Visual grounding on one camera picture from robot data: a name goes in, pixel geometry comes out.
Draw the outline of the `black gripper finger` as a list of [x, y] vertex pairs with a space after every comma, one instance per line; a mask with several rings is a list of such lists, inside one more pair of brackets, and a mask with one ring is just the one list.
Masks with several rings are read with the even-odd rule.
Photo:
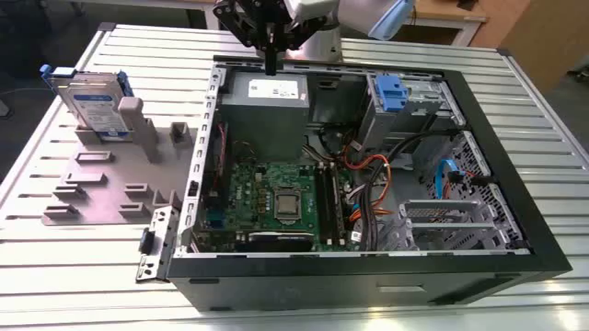
[[272, 22], [250, 18], [244, 1], [217, 1], [213, 13], [241, 43], [257, 49], [265, 59], [265, 73], [272, 75]]
[[297, 50], [325, 25], [325, 19], [309, 19], [294, 26], [294, 21], [272, 26], [272, 75], [277, 74], [280, 53]]

